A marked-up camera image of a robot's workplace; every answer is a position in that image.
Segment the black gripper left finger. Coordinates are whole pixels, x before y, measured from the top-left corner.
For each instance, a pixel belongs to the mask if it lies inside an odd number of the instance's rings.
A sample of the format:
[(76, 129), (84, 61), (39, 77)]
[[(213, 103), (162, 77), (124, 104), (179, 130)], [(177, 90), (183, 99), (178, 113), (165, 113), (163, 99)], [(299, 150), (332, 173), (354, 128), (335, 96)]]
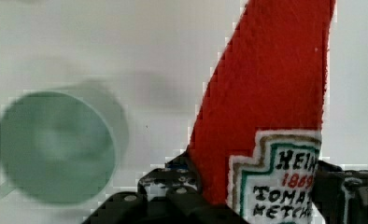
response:
[(200, 175), (188, 152), (175, 157), (163, 168), (153, 169), (137, 183), (138, 192), (146, 195), (149, 200), (164, 197), (169, 189), (183, 187), (201, 191)]

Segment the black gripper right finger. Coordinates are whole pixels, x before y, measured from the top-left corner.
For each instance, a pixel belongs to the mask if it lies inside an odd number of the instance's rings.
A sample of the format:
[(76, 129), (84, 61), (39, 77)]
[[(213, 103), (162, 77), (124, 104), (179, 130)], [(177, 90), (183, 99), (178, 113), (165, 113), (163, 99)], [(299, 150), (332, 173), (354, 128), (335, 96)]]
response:
[(368, 170), (319, 161), (312, 199), (326, 224), (368, 224)]

